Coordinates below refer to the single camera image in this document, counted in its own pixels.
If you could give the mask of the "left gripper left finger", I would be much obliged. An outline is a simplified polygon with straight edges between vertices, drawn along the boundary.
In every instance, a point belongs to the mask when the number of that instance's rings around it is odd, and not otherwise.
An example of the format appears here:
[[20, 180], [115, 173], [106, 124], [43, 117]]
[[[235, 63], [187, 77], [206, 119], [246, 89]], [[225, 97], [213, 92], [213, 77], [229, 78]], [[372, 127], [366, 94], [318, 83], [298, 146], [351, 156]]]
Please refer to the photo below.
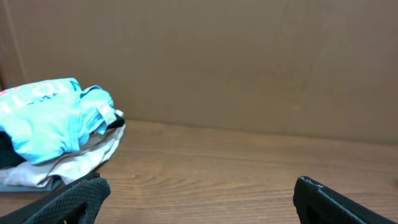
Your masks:
[[92, 172], [1, 217], [1, 224], [94, 224], [110, 194], [108, 181]]

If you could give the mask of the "light blue printed t-shirt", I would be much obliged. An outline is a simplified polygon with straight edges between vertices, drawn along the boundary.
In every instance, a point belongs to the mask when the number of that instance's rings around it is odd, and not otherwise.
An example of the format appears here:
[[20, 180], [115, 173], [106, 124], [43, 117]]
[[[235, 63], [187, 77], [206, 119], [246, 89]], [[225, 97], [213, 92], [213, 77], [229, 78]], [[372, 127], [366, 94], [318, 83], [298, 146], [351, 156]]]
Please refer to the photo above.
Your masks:
[[74, 78], [28, 83], [1, 91], [1, 167], [32, 165], [79, 152], [93, 133], [120, 127], [111, 95], [82, 89]]

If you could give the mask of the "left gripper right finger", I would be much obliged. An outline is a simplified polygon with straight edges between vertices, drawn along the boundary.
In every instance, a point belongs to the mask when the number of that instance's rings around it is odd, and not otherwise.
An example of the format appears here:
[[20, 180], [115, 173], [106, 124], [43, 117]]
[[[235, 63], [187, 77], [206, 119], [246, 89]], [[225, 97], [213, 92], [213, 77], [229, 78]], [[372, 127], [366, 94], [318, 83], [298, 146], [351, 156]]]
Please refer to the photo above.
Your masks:
[[297, 179], [293, 203], [301, 224], [395, 224], [307, 176]]

